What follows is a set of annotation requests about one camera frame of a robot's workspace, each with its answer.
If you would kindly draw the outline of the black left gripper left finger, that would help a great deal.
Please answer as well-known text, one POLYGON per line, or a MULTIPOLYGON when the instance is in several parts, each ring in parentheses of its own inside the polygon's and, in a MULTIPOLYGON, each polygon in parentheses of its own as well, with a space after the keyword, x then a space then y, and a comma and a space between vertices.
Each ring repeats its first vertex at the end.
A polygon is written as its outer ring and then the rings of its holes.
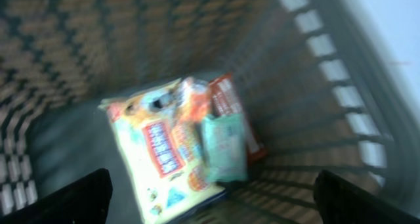
POLYGON ((113 186, 100 168, 37 202, 1 218, 1 224, 105 224, 113 186))

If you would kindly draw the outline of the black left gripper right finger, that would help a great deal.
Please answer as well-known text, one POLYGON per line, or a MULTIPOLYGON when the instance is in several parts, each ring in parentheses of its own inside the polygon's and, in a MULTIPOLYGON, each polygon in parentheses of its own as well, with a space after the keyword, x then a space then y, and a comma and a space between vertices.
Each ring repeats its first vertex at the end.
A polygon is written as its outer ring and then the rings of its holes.
POLYGON ((319 172, 314 201, 324 224, 419 224, 419 219, 327 171, 319 172))

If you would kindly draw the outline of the yellow chip snack bag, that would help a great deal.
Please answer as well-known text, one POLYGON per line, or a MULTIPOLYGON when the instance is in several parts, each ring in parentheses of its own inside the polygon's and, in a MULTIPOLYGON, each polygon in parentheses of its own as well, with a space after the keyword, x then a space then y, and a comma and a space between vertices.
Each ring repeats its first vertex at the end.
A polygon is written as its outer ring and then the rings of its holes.
POLYGON ((187 77, 104 99, 144 223, 168 223, 215 201, 224 189, 205 178, 197 127, 211 111, 206 81, 187 77))

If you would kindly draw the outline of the mint green snack packet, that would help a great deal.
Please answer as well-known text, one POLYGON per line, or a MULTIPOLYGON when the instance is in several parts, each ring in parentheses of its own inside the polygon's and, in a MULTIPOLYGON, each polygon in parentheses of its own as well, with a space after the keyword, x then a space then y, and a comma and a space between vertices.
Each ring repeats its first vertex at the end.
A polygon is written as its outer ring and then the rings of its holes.
POLYGON ((206 115, 201 124, 205 177, 209 182, 247 180, 247 150, 242 114, 206 115))

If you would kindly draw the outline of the red white snack bar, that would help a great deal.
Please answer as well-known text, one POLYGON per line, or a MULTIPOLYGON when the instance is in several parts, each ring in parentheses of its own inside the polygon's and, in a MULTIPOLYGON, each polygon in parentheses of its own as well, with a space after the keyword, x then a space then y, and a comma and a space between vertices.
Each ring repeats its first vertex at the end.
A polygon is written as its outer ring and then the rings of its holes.
POLYGON ((231 74, 221 75, 209 82, 211 100, 218 116, 241 114, 245 129, 245 144, 247 147, 247 160, 254 164, 267 155, 267 150, 258 138, 249 122, 247 113, 237 94, 231 74))

